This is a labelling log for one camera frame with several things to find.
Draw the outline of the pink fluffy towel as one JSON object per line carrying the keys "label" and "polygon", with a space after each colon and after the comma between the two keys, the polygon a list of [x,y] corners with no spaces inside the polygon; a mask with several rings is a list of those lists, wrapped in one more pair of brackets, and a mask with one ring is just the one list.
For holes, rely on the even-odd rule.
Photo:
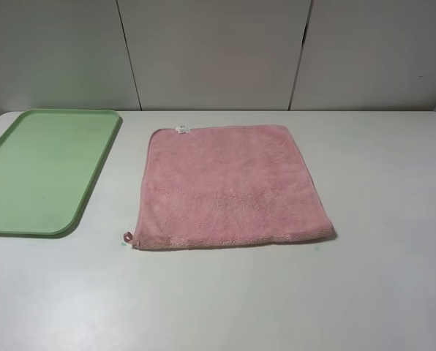
{"label": "pink fluffy towel", "polygon": [[149,140],[135,230],[146,251],[322,241],[335,233],[281,125],[159,129]]}

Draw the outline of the white towel label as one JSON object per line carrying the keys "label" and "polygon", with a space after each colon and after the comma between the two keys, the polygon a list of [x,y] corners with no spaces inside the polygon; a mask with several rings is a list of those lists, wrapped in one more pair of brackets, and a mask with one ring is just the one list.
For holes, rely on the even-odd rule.
{"label": "white towel label", "polygon": [[190,133],[191,129],[188,126],[178,126],[176,127],[176,131],[179,134],[186,134],[186,133]]}

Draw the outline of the green plastic tray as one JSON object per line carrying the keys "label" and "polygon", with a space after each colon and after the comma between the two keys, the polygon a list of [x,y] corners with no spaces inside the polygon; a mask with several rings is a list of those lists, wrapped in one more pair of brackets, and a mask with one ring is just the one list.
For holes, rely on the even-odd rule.
{"label": "green plastic tray", "polygon": [[112,110],[28,110],[0,137],[0,235],[56,237],[79,220],[121,126]]}

